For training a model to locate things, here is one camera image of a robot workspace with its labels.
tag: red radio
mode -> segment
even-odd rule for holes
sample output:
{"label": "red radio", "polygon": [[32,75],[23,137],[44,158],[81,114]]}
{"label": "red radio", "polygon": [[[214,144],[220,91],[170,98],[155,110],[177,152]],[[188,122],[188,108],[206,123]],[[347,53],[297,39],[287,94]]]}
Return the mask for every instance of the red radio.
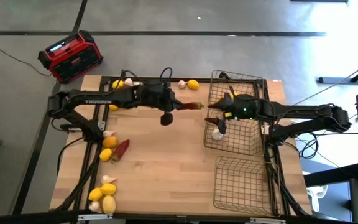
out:
{"label": "red radio", "polygon": [[60,83],[68,83],[99,65],[103,57],[90,33],[80,30],[40,51],[38,60]]}

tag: metal wire basket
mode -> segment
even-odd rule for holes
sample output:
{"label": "metal wire basket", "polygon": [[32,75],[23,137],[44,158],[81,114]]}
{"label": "metal wire basket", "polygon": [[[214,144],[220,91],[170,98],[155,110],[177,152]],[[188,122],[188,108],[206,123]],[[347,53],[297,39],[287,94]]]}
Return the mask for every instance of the metal wire basket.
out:
{"label": "metal wire basket", "polygon": [[[208,103],[215,103],[224,93],[230,93],[232,86],[235,94],[249,94],[256,98],[263,98],[264,80],[260,77],[244,75],[233,72],[214,70],[209,88]],[[207,118],[223,118],[219,110],[208,109]],[[236,152],[245,155],[263,156],[264,136],[261,134],[263,123],[255,120],[226,121],[226,134],[220,141],[212,138],[212,132],[217,127],[206,123],[204,132],[204,145],[212,149]]]}
{"label": "metal wire basket", "polygon": [[269,162],[218,157],[216,159],[214,206],[252,215],[279,216],[280,186],[266,172]]}

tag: gray floor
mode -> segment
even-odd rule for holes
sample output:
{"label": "gray floor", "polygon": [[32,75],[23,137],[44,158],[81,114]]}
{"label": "gray floor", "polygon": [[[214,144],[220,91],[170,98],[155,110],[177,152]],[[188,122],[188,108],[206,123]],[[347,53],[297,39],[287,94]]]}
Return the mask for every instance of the gray floor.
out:
{"label": "gray floor", "polygon": [[[329,32],[327,37],[95,37],[104,62],[90,74],[122,68],[157,76],[209,77],[214,69],[280,79],[287,103],[326,88],[319,76],[347,76],[358,68],[358,32],[343,3],[277,1],[88,1],[81,29]],[[0,30],[72,30],[81,1],[0,0]],[[37,52],[62,37],[0,37],[0,48],[42,70]],[[0,215],[9,213],[46,109],[53,78],[0,53]],[[63,89],[79,88],[81,78]],[[336,86],[304,104],[335,103],[353,115],[358,86]],[[49,128],[25,213],[48,210],[56,163],[66,135]],[[346,142],[333,147],[334,142]],[[322,137],[320,153],[344,165],[358,161],[357,138]],[[317,161],[329,164],[323,158]]]}

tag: wooden table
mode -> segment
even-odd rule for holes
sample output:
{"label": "wooden table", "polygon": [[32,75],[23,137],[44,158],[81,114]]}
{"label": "wooden table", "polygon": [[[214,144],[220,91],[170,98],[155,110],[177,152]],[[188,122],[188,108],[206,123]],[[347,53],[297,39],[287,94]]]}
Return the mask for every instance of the wooden table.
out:
{"label": "wooden table", "polygon": [[[98,91],[101,76],[85,76],[81,90]],[[285,103],[280,80],[268,80],[271,101]],[[172,83],[176,98],[182,102],[200,101],[207,105],[209,83],[200,83],[198,91],[180,90]],[[94,106],[76,108],[91,119]],[[263,160],[205,148],[203,135],[206,108],[203,110],[173,111],[173,123],[160,125],[162,112],[139,107],[131,110],[110,111],[106,129],[117,131],[119,141],[130,139],[131,144],[121,161],[115,164],[101,162],[98,181],[102,175],[118,178],[114,198],[119,213],[174,214],[174,215],[249,215],[217,209],[213,205],[214,167],[218,156]],[[81,136],[70,133],[67,142]],[[66,149],[56,181],[50,208],[59,206],[77,184],[85,142]],[[280,147],[284,179],[287,188],[304,210],[311,213],[305,181],[298,153],[288,146]],[[88,189],[84,188],[81,208],[85,207]]]}

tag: white object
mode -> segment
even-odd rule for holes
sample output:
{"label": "white object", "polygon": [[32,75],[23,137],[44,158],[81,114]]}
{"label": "white object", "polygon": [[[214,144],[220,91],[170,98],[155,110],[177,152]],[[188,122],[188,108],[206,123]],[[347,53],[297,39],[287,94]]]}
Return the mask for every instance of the white object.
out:
{"label": "white object", "polygon": [[223,134],[221,134],[218,129],[214,129],[212,132],[212,138],[217,141],[222,140]]}
{"label": "white object", "polygon": [[98,201],[95,201],[95,202],[92,202],[90,205],[89,205],[89,209],[92,211],[92,212],[98,212],[100,208],[100,203]]}
{"label": "white object", "polygon": [[328,185],[306,188],[308,195],[311,197],[311,207],[313,211],[320,211],[318,199],[323,198],[326,195],[327,189]]}
{"label": "white object", "polygon": [[132,80],[130,78],[127,78],[127,79],[125,79],[124,84],[126,86],[133,86],[134,82],[132,82]]}
{"label": "white object", "polygon": [[117,178],[109,177],[108,175],[104,175],[104,176],[102,176],[102,179],[100,179],[102,184],[111,183],[111,182],[114,182],[115,180],[117,180]]}
{"label": "white object", "polygon": [[186,84],[187,84],[187,82],[185,82],[185,81],[183,81],[183,80],[180,80],[180,81],[178,82],[179,88],[185,88],[185,87],[186,87]]}
{"label": "white object", "polygon": [[116,133],[116,131],[103,131],[103,137],[107,138],[112,136],[114,133]]}

